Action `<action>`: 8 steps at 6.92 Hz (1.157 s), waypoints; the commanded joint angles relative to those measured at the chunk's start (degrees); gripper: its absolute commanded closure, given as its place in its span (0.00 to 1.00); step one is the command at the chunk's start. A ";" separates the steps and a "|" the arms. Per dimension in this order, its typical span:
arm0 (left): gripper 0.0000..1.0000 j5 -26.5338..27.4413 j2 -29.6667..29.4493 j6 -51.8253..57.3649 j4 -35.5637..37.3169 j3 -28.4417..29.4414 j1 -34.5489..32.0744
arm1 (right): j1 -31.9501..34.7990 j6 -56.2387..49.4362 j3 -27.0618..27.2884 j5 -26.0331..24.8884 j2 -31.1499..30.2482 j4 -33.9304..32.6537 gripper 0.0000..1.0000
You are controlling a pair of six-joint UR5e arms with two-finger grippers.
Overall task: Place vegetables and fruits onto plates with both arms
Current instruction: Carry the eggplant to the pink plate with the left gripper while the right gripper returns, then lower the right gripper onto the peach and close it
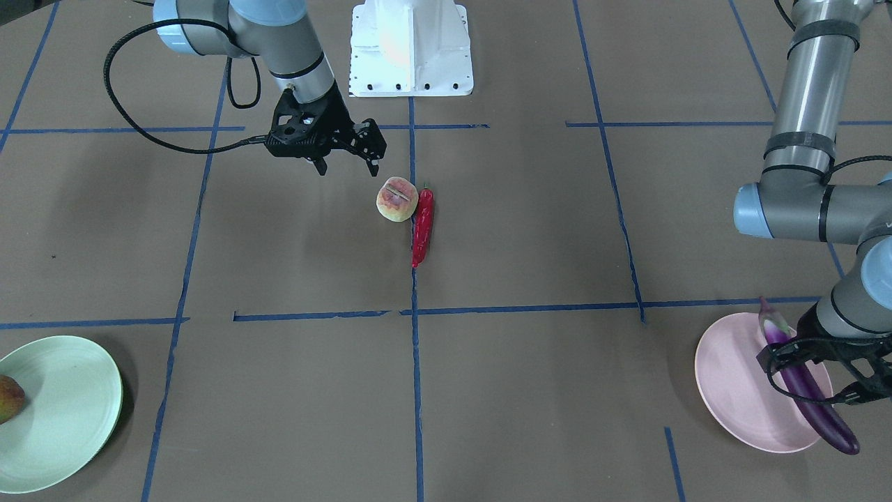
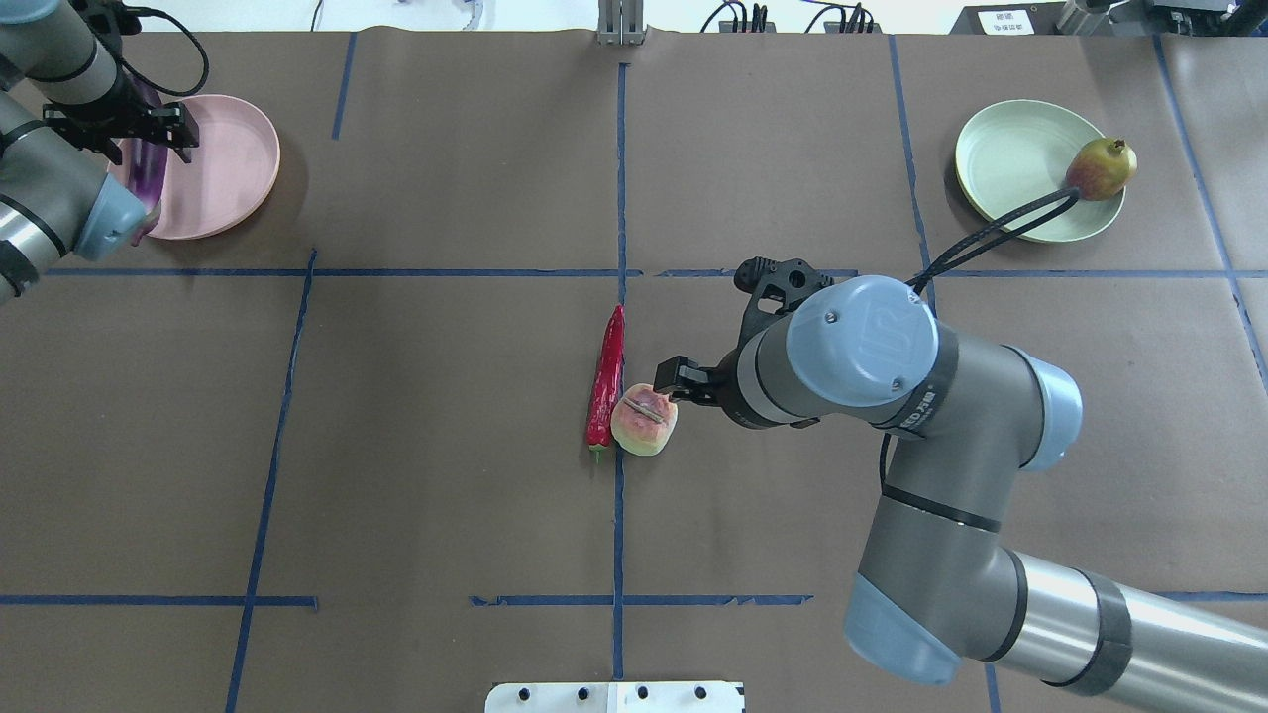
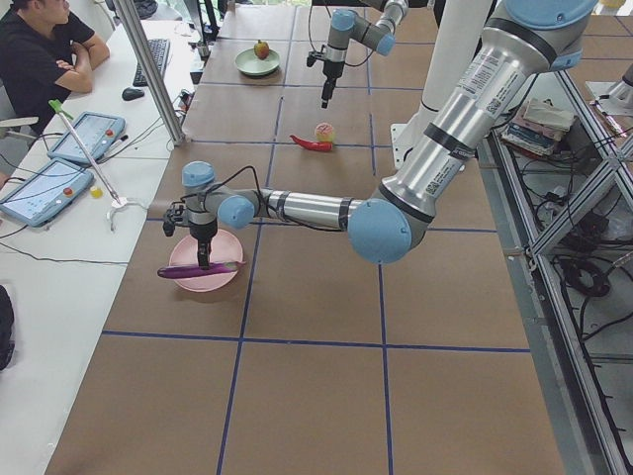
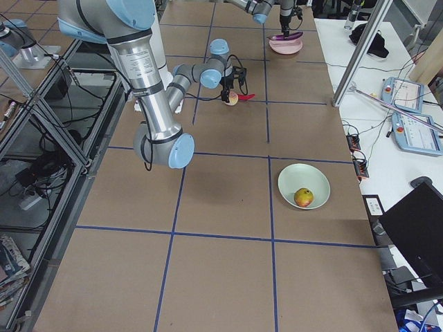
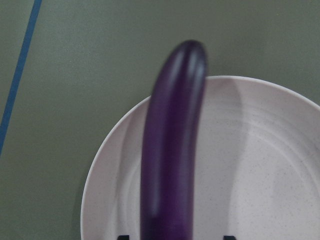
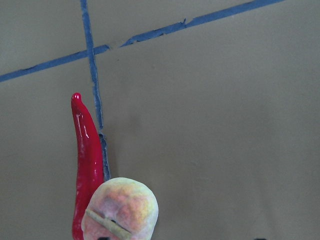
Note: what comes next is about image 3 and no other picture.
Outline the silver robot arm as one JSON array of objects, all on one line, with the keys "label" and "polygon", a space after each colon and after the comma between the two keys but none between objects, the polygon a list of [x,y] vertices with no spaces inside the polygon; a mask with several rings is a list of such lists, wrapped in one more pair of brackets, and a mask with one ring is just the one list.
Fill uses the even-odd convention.
[{"label": "silver robot arm", "polygon": [[363,4],[381,12],[376,23],[362,18],[351,9],[335,9],[330,17],[326,44],[313,51],[311,62],[322,62],[325,81],[321,91],[321,107],[326,109],[332,98],[337,80],[342,76],[349,43],[354,41],[379,55],[387,56],[396,43],[397,26],[406,17],[408,1],[363,1]]},{"label": "silver robot arm", "polygon": [[526,79],[575,66],[593,10],[590,1],[504,1],[486,20],[469,21],[447,4],[430,73],[446,79],[436,113],[419,110],[395,125],[396,172],[364,201],[255,187],[234,190],[213,167],[194,161],[182,171],[183,219],[197,243],[197,275],[220,273],[210,260],[219,225],[235,229],[256,218],[345,232],[354,250],[391,263],[417,246],[436,202]]}]

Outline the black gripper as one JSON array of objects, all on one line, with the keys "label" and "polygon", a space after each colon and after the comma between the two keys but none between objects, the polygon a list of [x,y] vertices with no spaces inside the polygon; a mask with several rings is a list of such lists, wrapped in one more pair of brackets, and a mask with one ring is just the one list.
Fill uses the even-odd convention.
[{"label": "black gripper", "polygon": [[201,269],[210,268],[209,256],[211,254],[211,242],[213,240],[213,234],[201,234],[196,236],[197,241],[197,260]]},{"label": "black gripper", "polygon": [[325,76],[321,92],[321,107],[323,109],[327,109],[328,101],[332,98],[336,82],[342,76],[343,70],[344,62],[325,61],[323,63],[322,72]]}]

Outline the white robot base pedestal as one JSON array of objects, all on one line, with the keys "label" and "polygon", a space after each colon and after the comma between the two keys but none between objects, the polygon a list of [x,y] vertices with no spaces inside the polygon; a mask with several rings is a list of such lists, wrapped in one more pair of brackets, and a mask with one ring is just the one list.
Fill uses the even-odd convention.
[{"label": "white robot base pedestal", "polygon": [[479,47],[485,22],[496,2],[448,0],[444,3],[438,34],[419,107],[404,124],[391,125],[395,168],[412,157],[422,132],[447,102]]}]

